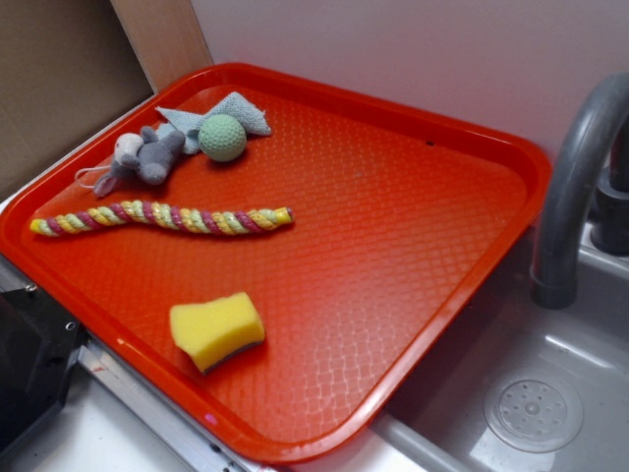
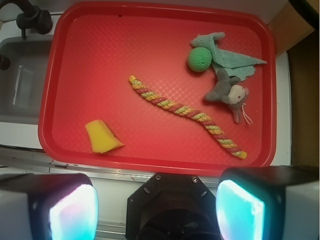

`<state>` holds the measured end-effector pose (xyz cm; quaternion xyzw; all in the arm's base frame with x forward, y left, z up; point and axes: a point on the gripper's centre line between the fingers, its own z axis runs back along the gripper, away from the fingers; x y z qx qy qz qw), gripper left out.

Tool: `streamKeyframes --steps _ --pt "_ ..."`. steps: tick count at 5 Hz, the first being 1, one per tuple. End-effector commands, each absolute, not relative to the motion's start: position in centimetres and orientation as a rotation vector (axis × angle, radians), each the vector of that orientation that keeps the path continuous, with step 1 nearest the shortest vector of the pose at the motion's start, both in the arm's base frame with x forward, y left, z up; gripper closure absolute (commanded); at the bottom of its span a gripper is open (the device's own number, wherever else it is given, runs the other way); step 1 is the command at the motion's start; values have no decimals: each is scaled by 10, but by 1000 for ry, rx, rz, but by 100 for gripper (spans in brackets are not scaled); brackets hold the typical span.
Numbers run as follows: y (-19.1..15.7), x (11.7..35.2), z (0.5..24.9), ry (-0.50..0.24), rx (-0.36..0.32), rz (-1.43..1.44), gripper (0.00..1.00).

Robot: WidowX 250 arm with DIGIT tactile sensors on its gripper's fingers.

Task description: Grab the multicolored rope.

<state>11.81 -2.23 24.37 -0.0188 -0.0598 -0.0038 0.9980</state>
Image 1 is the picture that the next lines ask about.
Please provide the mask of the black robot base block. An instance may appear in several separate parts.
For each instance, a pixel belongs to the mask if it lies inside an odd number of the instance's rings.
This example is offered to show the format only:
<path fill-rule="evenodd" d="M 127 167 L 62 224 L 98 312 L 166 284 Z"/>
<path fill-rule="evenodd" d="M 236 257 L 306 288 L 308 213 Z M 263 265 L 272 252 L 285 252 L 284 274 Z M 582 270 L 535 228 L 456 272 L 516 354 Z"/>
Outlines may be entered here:
<path fill-rule="evenodd" d="M 81 323 L 33 283 L 1 294 L 1 455 L 65 406 Z"/>

